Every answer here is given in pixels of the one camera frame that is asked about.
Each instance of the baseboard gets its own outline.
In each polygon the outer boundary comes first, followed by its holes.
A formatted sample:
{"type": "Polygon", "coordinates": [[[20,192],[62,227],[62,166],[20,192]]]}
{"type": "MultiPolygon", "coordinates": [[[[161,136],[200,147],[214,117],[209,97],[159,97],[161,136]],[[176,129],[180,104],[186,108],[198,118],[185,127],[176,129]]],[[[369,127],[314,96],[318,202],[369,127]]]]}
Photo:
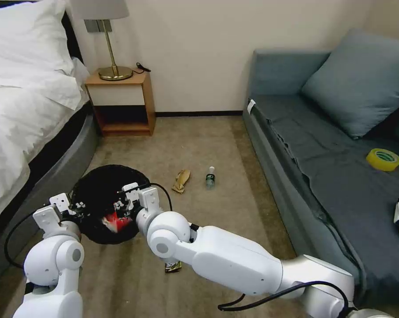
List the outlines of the baseboard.
{"type": "Polygon", "coordinates": [[[157,117],[199,117],[199,116],[241,116],[241,110],[201,111],[201,112],[156,112],[157,117]]]}

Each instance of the tape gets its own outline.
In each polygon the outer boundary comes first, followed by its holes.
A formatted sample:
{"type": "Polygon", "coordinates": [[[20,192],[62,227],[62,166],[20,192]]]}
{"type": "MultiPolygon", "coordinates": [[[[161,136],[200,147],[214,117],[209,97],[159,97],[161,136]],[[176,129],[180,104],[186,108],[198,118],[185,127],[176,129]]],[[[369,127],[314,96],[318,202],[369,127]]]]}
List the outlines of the tape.
{"type": "Polygon", "coordinates": [[[373,168],[382,171],[394,171],[399,166],[399,156],[386,149],[372,149],[366,160],[373,168]]]}
{"type": "Polygon", "coordinates": [[[251,110],[252,110],[252,108],[254,107],[254,105],[255,105],[255,100],[251,99],[251,100],[249,101],[248,106],[247,106],[248,114],[251,115],[251,110]]]}

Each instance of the white bedsheet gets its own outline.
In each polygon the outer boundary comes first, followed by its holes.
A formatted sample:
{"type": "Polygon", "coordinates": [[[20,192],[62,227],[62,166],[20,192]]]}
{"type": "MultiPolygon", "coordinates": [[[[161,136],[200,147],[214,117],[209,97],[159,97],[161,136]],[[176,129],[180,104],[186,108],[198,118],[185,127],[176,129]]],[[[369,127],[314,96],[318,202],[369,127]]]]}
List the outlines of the white bedsheet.
{"type": "Polygon", "coordinates": [[[62,80],[55,82],[52,73],[48,80],[47,72],[42,72],[43,77],[38,81],[43,84],[37,86],[25,82],[19,87],[17,81],[12,87],[0,85],[0,213],[27,182],[28,163],[87,101],[81,88],[88,76],[87,69],[79,60],[73,62],[73,78],[67,83],[74,83],[79,97],[68,99],[65,106],[56,102],[56,98],[51,99],[63,89],[62,80]],[[45,94],[45,89],[53,94],[45,94]]]}

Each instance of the bottle label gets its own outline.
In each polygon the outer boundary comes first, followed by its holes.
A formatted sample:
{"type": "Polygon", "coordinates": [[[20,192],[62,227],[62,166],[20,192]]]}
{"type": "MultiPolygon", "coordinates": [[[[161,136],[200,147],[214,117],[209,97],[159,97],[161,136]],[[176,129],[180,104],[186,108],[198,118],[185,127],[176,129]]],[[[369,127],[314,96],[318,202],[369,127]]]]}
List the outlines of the bottle label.
{"type": "Polygon", "coordinates": [[[213,180],[214,182],[216,181],[216,176],[213,174],[207,174],[205,180],[213,180]]]}

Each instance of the yellow tape roll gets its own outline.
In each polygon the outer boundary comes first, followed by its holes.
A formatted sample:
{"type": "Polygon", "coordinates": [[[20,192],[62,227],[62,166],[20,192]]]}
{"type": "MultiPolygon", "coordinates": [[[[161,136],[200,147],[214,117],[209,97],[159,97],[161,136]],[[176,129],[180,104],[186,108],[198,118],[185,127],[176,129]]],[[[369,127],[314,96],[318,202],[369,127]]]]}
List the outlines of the yellow tape roll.
{"type": "Polygon", "coordinates": [[[394,171],[399,166],[399,156],[386,149],[370,150],[366,160],[373,168],[382,171],[394,171]]]}

